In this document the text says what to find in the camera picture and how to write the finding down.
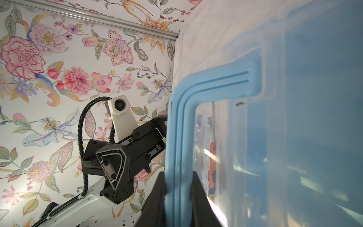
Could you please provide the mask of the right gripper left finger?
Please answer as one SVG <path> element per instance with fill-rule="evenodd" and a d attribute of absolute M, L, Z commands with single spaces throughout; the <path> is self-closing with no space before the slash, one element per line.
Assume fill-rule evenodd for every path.
<path fill-rule="evenodd" d="M 135 227 L 165 227 L 165 175 L 160 172 Z"/>

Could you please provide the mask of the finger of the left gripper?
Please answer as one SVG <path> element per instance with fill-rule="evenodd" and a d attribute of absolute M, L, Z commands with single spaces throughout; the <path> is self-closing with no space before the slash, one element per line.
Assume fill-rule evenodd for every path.
<path fill-rule="evenodd" d="M 108 143 L 95 154 L 112 188 L 121 190 L 129 181 L 129 154 L 126 147 Z"/>

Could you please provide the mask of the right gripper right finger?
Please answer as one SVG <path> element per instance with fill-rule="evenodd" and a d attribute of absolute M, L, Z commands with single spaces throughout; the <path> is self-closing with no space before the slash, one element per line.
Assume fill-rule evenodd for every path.
<path fill-rule="evenodd" d="M 192 180 L 192 227 L 222 227 L 195 171 Z"/>

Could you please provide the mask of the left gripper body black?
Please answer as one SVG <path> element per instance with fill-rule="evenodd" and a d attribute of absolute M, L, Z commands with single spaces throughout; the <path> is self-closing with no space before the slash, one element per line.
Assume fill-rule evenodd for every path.
<path fill-rule="evenodd" d="M 163 140 L 166 138 L 166 122 L 166 115 L 157 116 L 136 128 L 130 136 L 117 143 L 124 145 L 129 154 L 129 181 L 123 185 L 121 190 L 112 188 L 95 154 L 101 147 L 110 142 L 98 140 L 88 142 L 82 159 L 82 171 L 87 175 L 105 178 L 102 182 L 103 188 L 100 191 L 101 197 L 119 204 L 133 195 L 136 175 L 142 171 L 150 173 L 149 165 L 152 159 L 165 150 Z"/>

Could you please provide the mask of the blue transparent plastic toolbox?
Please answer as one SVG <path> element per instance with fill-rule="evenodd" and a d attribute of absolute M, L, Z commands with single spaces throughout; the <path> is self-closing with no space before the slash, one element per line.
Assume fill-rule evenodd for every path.
<path fill-rule="evenodd" d="M 192 226 L 193 171 L 225 227 L 362 226 L 362 1 L 202 1 L 177 53 L 168 227 Z"/>

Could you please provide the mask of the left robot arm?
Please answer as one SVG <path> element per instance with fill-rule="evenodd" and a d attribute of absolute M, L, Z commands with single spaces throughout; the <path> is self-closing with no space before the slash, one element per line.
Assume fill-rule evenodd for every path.
<path fill-rule="evenodd" d="M 101 179 L 62 205 L 52 202 L 34 225 L 77 227 L 91 215 L 133 196 L 136 175 L 150 173 L 152 159 L 165 150 L 166 122 L 166 115 L 157 116 L 118 143 L 90 140 L 82 171 Z"/>

